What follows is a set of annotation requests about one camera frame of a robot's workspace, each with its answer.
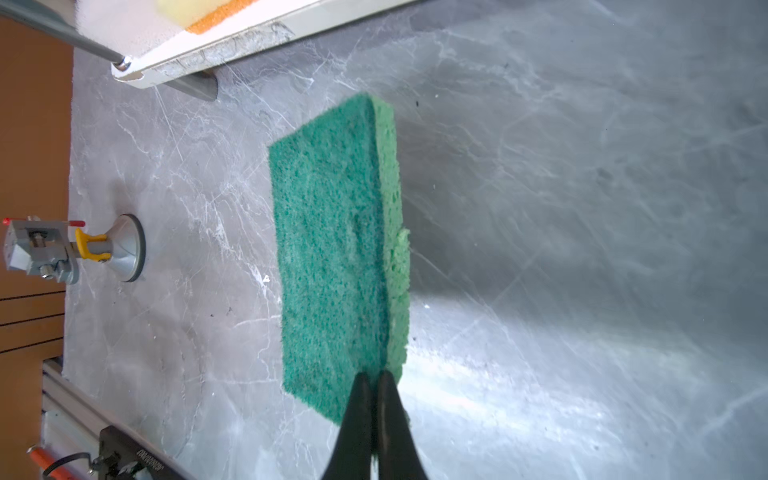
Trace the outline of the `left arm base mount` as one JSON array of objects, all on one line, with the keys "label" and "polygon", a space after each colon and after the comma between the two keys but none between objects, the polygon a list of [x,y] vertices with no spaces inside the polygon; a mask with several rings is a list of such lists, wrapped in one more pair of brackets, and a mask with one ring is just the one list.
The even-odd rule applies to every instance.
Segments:
[{"label": "left arm base mount", "polygon": [[114,425],[100,431],[91,466],[99,479],[191,479],[174,460]]}]

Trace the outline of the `yellow foam sponge front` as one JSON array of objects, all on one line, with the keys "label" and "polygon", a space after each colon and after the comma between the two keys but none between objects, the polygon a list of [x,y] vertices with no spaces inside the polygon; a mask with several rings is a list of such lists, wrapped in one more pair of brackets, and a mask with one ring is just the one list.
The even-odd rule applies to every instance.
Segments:
[{"label": "yellow foam sponge front", "polygon": [[192,34],[203,34],[239,13],[255,0],[157,0],[157,11]]}]

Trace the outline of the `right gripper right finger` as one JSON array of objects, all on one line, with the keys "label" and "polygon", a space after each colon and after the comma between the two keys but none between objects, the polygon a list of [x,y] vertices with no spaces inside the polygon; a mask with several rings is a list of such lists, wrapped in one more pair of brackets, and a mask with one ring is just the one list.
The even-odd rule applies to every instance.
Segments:
[{"label": "right gripper right finger", "polygon": [[382,371],[378,379],[374,425],[379,478],[427,480],[396,380],[388,370]]}]

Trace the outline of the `green scouring sponge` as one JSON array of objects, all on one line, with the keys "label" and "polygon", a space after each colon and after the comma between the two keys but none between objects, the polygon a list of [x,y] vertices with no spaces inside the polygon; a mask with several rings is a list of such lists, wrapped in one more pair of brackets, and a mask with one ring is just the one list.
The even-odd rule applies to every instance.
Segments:
[{"label": "green scouring sponge", "polygon": [[283,387],[340,424],[354,378],[400,377],[410,249],[392,107],[359,94],[270,146]]}]

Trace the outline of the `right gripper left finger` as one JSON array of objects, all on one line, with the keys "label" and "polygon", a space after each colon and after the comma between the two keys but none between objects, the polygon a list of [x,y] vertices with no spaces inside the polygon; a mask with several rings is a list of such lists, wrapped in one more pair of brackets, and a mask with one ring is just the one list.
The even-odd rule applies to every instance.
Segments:
[{"label": "right gripper left finger", "polygon": [[322,480],[371,478],[374,400],[366,373],[355,376],[338,437]]}]

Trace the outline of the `pale pink foam sponge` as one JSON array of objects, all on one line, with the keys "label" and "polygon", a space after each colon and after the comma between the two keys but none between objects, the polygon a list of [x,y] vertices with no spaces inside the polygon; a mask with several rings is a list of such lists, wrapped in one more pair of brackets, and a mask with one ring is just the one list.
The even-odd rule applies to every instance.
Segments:
[{"label": "pale pink foam sponge", "polygon": [[78,0],[75,22],[80,35],[129,57],[140,57],[182,31],[151,0]]}]

